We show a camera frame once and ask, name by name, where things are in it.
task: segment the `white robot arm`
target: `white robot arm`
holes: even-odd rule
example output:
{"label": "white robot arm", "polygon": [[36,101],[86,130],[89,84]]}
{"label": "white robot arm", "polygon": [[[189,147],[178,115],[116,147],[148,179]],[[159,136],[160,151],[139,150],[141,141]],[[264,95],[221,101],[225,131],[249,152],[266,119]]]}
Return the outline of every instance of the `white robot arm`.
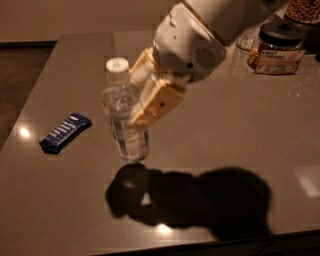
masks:
{"label": "white robot arm", "polygon": [[131,69],[142,91],[131,122],[149,126],[176,107],[186,84],[207,77],[248,25],[262,22],[285,0],[185,0],[159,25],[153,47]]}

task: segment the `bottle cap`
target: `bottle cap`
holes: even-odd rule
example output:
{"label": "bottle cap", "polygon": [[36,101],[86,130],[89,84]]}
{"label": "bottle cap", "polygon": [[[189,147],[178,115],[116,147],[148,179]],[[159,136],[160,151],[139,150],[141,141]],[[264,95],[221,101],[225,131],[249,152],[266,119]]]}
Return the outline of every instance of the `bottle cap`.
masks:
{"label": "bottle cap", "polygon": [[122,84],[129,80],[129,62],[125,58],[112,58],[106,63],[107,77],[116,84]]}
{"label": "bottle cap", "polygon": [[260,27],[259,37],[270,44],[294,46],[300,43],[303,32],[293,26],[291,21],[276,19]]}

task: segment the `clear plastic bottle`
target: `clear plastic bottle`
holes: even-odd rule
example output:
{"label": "clear plastic bottle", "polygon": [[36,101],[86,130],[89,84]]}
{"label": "clear plastic bottle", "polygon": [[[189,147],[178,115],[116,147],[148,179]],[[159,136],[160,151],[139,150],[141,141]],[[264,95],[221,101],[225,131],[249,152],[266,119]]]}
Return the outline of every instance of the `clear plastic bottle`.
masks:
{"label": "clear plastic bottle", "polygon": [[139,89],[130,83],[129,63],[124,58],[112,58],[107,64],[107,87],[102,104],[121,158],[130,162],[144,159],[149,151],[146,128],[130,124],[132,108],[140,100]]}

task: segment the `gray table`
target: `gray table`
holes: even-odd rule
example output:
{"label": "gray table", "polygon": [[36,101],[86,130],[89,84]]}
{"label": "gray table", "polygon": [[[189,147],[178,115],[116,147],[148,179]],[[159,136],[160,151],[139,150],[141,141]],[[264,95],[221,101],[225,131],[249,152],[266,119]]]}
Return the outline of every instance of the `gray table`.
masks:
{"label": "gray table", "polygon": [[[87,255],[218,240],[201,225],[161,229],[116,218],[105,200],[125,164],[101,107],[105,57],[127,56],[133,64],[153,36],[61,36],[1,151],[1,255]],[[305,56],[295,75],[271,77],[254,75],[245,57],[230,46],[210,77],[188,86],[184,102],[149,129],[151,151],[142,163],[163,175],[193,177],[242,168],[270,188],[272,233],[320,229],[320,64]],[[92,127],[59,155],[44,154],[38,142],[72,112],[90,118]]]}

